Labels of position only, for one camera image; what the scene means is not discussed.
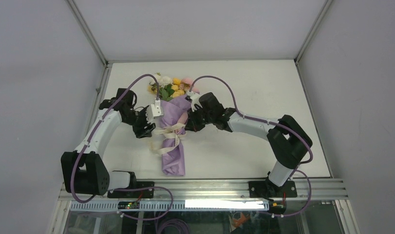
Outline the cream ribbon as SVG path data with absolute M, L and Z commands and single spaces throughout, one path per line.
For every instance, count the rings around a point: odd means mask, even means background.
M 175 149 L 179 149 L 179 155 L 184 156 L 184 149 L 181 140 L 184 138 L 186 133 L 181 133 L 182 130 L 185 129 L 185 124 L 184 123 L 176 123 L 172 126 L 167 126 L 164 128 L 159 128 L 156 127 L 154 130 L 152 130 L 152 136 L 159 136 L 162 135 L 164 137 L 164 140 L 174 140 L 174 144 L 169 147 L 163 147 L 158 149 L 157 146 L 155 145 L 155 142 L 150 141 L 149 146 L 150 146 L 150 151 L 153 152 L 156 155 L 164 155 L 168 154 Z

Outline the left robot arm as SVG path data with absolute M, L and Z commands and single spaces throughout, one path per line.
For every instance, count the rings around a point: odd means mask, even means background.
M 110 171 L 102 160 L 112 135 L 121 123 L 131 126 L 136 138 L 151 137 L 155 124 L 148 121 L 145 107 L 135 109 L 136 103 L 136 93 L 124 88 L 119 88 L 115 97 L 101 102 L 96 124 L 73 151 L 64 152 L 61 156 L 67 192 L 104 195 L 118 189 L 125 198 L 136 195 L 135 173 Z

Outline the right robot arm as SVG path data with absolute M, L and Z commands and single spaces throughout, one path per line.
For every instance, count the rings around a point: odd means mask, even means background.
M 279 197 L 284 192 L 284 184 L 313 145 L 311 138 L 290 115 L 276 121 L 246 116 L 236 108 L 225 108 L 213 93 L 189 92 L 185 99 L 191 103 L 187 131 L 198 132 L 212 124 L 219 130 L 245 133 L 269 142 L 277 161 L 265 180 L 266 193 L 271 197 Z

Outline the pink fake flower stem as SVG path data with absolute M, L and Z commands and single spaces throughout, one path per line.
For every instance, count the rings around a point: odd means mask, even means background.
M 200 91 L 196 85 L 193 85 L 193 87 L 192 87 L 193 82 L 194 82 L 194 80 L 192 78 L 183 78 L 183 79 L 181 79 L 180 88 L 184 92 L 188 92 L 191 89 L 192 92 L 200 93 Z

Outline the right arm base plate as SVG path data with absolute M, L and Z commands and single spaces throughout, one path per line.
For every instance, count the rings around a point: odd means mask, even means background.
M 295 182 L 288 180 L 278 187 L 269 180 L 249 181 L 249 196 L 251 198 L 295 198 L 298 196 Z

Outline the pink purple wrapping paper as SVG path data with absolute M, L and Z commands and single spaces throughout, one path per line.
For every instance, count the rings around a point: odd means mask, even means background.
M 185 126 L 191 103 L 186 100 L 186 95 L 181 95 L 170 101 L 162 101 L 161 107 L 164 114 L 159 119 L 159 129 L 154 132 L 164 136 L 162 148 L 158 150 L 162 172 L 167 176 L 184 176 L 185 156 L 181 139 L 186 134 Z

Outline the white fake flower stem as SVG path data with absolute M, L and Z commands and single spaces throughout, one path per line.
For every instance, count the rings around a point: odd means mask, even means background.
M 168 76 L 162 76 L 160 73 L 155 73 L 153 75 L 157 83 L 154 79 L 151 79 L 148 85 L 148 91 L 152 94 L 158 94 L 159 98 L 164 101 L 170 101 L 172 99 L 172 95 L 174 94 L 173 79 Z

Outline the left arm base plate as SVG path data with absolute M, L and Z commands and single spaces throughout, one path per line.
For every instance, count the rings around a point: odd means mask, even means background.
M 130 185 L 124 189 L 116 189 L 107 193 L 107 198 L 153 198 L 154 197 L 154 181 L 137 181 L 134 185 Z

